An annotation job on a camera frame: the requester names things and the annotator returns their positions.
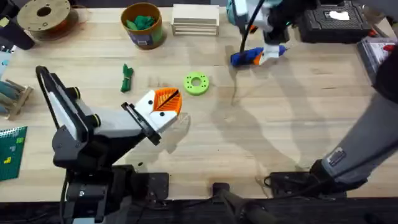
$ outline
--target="orange and white object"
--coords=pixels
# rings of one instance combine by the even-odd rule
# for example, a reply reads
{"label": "orange and white object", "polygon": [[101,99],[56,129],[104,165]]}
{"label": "orange and white object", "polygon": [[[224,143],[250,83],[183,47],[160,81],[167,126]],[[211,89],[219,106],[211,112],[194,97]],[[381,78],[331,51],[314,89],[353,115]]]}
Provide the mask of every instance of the orange and white object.
{"label": "orange and white object", "polygon": [[182,96],[176,88],[151,90],[135,105],[135,110],[157,133],[166,130],[180,114]]}

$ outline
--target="green circuit board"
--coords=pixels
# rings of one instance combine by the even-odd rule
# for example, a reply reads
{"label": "green circuit board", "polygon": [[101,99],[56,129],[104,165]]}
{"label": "green circuit board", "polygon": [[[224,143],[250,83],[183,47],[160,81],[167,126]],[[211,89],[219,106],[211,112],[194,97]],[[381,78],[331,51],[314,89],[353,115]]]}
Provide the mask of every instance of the green circuit board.
{"label": "green circuit board", "polygon": [[0,131],[0,181],[18,177],[27,127]]}

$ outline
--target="orange object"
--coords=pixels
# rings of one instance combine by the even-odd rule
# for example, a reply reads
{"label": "orange object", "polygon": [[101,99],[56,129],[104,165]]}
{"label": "orange object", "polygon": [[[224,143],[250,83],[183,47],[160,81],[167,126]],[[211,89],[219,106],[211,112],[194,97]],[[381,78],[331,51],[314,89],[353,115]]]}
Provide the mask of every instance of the orange object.
{"label": "orange object", "polygon": [[175,111],[180,114],[182,96],[177,88],[155,90],[154,111]]}
{"label": "orange object", "polygon": [[260,64],[260,59],[261,59],[261,57],[262,57],[262,53],[263,53],[263,52],[259,53],[259,55],[257,55],[257,56],[254,58],[253,64],[255,64],[255,65],[259,65],[259,64]]}
{"label": "orange object", "polygon": [[252,26],[250,27],[250,33],[251,33],[251,34],[255,33],[255,31],[257,31],[257,29],[258,29],[258,27],[252,25]]}

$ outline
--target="green toy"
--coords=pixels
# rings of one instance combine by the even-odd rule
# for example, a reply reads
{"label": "green toy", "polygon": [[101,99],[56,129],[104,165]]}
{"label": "green toy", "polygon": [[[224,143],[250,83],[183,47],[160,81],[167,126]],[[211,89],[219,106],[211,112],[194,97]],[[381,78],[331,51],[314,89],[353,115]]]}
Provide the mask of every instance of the green toy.
{"label": "green toy", "polygon": [[27,127],[0,131],[0,181],[18,177]]}
{"label": "green toy", "polygon": [[[192,85],[192,81],[200,80],[198,86]],[[184,78],[184,88],[185,90],[194,96],[202,95],[209,89],[209,79],[202,72],[191,72]]]}
{"label": "green toy", "polygon": [[123,65],[123,83],[120,91],[125,93],[131,89],[131,78],[134,70],[126,64]]}
{"label": "green toy", "polygon": [[132,30],[144,30],[154,25],[155,19],[151,16],[137,16],[134,22],[126,20],[126,25]]}
{"label": "green toy", "polygon": [[131,22],[130,20],[126,20],[126,25],[129,29],[132,30],[138,30],[137,26],[135,23]]}

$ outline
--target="filament spool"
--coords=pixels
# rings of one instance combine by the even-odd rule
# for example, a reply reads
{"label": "filament spool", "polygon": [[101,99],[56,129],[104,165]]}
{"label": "filament spool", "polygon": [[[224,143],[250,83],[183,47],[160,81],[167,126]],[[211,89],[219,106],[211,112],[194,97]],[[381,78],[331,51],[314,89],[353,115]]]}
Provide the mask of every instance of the filament spool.
{"label": "filament spool", "polygon": [[31,0],[21,8],[17,21],[37,40],[56,40],[73,30],[79,14],[67,0]]}

